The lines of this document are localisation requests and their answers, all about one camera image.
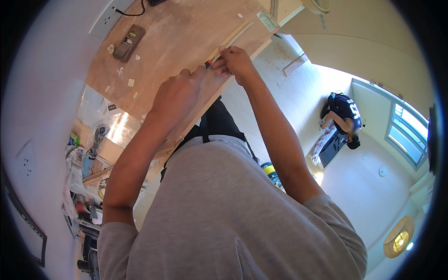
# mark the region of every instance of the hand plane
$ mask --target hand plane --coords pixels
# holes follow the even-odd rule
[[[121,62],[128,62],[132,52],[145,33],[146,31],[142,27],[135,24],[132,25],[131,29],[129,29],[126,36],[121,40],[120,44],[113,52],[113,57]]]

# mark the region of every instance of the black jersey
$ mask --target black jersey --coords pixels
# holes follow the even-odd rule
[[[330,110],[335,112],[343,120],[346,118],[353,120],[353,130],[361,128],[361,115],[359,114],[356,103],[350,97],[343,94],[332,94],[332,96],[333,104],[330,102]],[[336,122],[334,124],[339,133],[347,134]]]

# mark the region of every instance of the tiled floor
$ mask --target tiled floor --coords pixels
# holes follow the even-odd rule
[[[349,93],[352,75],[331,68],[314,65],[310,61],[286,77],[283,69],[298,58],[300,47],[288,38],[272,37],[272,43],[254,60],[267,87],[285,114],[302,145],[305,157],[319,138],[319,114],[332,91]],[[222,101],[233,116],[240,131],[260,161],[269,161],[266,147],[255,120],[254,112],[244,89],[233,82],[223,93]],[[311,163],[311,172],[317,171]],[[156,178],[134,211],[137,229],[141,228],[146,213],[159,187]]]

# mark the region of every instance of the wood shavings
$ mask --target wood shavings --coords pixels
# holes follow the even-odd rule
[[[110,54],[113,54],[113,52],[115,51],[115,46],[114,46],[113,44],[111,44],[111,45],[108,47],[108,51],[109,51]]]

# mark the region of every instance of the gray t-shirt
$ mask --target gray t-shirt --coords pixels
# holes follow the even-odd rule
[[[188,141],[168,161],[142,229],[100,231],[101,279],[362,279],[367,253],[325,194],[275,187],[240,139]]]

